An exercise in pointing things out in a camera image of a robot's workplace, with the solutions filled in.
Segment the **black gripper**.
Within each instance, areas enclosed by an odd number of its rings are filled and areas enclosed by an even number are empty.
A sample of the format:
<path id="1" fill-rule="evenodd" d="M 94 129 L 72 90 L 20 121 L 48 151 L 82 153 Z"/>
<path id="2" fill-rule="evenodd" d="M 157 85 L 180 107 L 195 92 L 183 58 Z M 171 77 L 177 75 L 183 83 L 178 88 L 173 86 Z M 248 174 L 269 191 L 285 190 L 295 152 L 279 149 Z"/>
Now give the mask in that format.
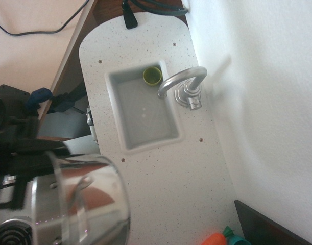
<path id="1" fill-rule="evenodd" d="M 53 173 L 54 158 L 70 154 L 61 141 L 38 139 L 38 125 L 36 117 L 0 119 L 0 190 L 6 176 L 15 178 L 12 196 L 0 210 L 22 209 L 27 183 Z"/>

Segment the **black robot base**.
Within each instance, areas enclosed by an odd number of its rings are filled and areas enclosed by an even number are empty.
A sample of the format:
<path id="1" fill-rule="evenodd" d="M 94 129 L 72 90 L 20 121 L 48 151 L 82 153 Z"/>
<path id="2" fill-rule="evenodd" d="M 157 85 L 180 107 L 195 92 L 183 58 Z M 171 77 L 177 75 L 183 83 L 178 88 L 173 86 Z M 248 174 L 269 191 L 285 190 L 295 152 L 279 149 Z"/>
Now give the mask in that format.
<path id="1" fill-rule="evenodd" d="M 0 85 L 0 130 L 5 128 L 12 118 L 25 119 L 31 115 L 25 107 L 29 96 L 26 91 Z"/>

